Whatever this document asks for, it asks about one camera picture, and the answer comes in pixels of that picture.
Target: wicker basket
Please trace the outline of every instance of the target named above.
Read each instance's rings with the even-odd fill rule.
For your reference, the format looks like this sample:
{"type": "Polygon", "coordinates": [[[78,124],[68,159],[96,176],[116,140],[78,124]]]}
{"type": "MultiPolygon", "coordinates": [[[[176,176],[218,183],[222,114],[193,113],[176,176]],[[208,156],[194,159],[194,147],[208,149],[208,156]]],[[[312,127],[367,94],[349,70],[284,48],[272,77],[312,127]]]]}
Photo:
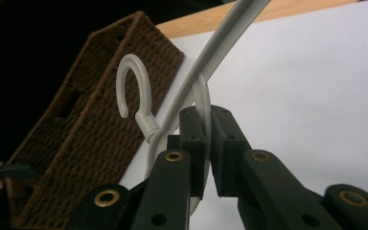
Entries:
{"type": "MultiPolygon", "coordinates": [[[[118,183],[144,138],[134,116],[120,118],[116,68],[135,54],[149,73],[152,112],[162,103],[184,58],[142,12],[91,34],[54,100],[9,163],[26,162],[37,181],[8,181],[15,229],[63,229],[84,195],[118,183]]],[[[126,78],[128,109],[136,111],[136,79],[126,78]]]]}

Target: white hanger hook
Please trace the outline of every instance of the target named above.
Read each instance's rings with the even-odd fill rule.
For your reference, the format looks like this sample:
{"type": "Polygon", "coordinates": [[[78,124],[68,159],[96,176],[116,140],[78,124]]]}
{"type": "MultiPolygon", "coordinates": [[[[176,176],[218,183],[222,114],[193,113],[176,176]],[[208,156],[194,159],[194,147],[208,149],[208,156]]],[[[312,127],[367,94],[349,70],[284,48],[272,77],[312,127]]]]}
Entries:
{"type": "Polygon", "coordinates": [[[119,113],[123,118],[126,118],[128,115],[125,81],[129,70],[133,71],[139,84],[140,107],[136,112],[135,119],[145,135],[146,141],[149,142],[150,137],[159,128],[159,125],[151,114],[151,89],[148,72],[142,60],[133,54],[126,55],[122,58],[116,74],[116,96],[119,113]]]}

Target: metal grommet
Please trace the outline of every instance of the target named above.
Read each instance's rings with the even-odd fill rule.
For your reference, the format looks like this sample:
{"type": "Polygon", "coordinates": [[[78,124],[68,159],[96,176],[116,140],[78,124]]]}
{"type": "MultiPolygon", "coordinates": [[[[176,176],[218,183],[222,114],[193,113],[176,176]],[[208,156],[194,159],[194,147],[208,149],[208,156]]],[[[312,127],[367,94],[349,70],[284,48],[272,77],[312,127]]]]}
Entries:
{"type": "Polygon", "coordinates": [[[265,162],[265,161],[269,161],[270,160],[270,155],[268,155],[265,152],[253,152],[252,153],[252,157],[253,159],[257,160],[257,161],[261,161],[261,162],[265,162]]]}
{"type": "Polygon", "coordinates": [[[180,152],[173,151],[167,153],[165,158],[170,162],[177,162],[183,159],[183,154],[181,154],[180,152]]]}
{"type": "Polygon", "coordinates": [[[352,206],[356,206],[356,207],[366,207],[368,206],[368,201],[365,197],[363,197],[363,195],[353,192],[353,191],[349,191],[349,190],[344,190],[339,192],[339,197],[345,202],[348,203],[352,206]]]}
{"type": "Polygon", "coordinates": [[[118,191],[108,189],[98,193],[97,196],[95,196],[94,202],[98,207],[104,208],[116,203],[119,197],[118,191]]]}

